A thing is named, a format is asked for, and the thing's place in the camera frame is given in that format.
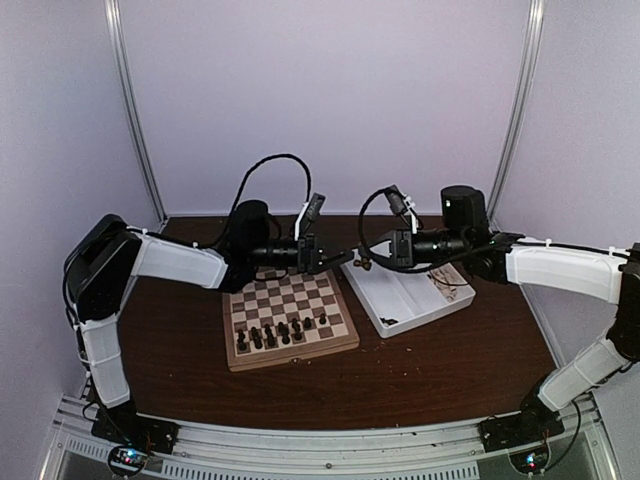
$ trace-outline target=wooden table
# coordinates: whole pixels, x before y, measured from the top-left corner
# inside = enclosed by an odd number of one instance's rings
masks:
[[[175,218],[165,233],[206,242],[222,221]],[[439,219],[425,223],[436,226]],[[370,217],[367,225],[375,238],[398,222]],[[355,217],[321,217],[314,232],[346,247],[357,244]],[[516,410],[531,386],[554,368],[516,286],[472,280],[477,294],[471,307],[385,340],[339,276],[359,348],[311,363],[238,373],[227,368],[221,294],[139,279],[119,327],[139,411],[253,428],[425,425]]]

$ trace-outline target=wooden chessboard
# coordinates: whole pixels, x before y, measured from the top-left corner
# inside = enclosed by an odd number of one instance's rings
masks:
[[[279,279],[275,270],[268,270],[259,272],[259,276],[266,281],[250,283],[241,292],[223,296],[227,363],[232,372],[297,362],[350,350],[360,344],[332,272],[313,276],[294,274]],[[320,322],[322,314],[324,325]],[[304,328],[307,317],[311,325]],[[301,327],[299,339],[294,335],[294,319]],[[280,322],[289,330],[288,343],[282,341]],[[273,346],[268,345],[266,325],[275,337]],[[262,339],[261,348],[256,348],[252,340],[254,327]],[[240,330],[246,336],[244,350],[238,346]]]

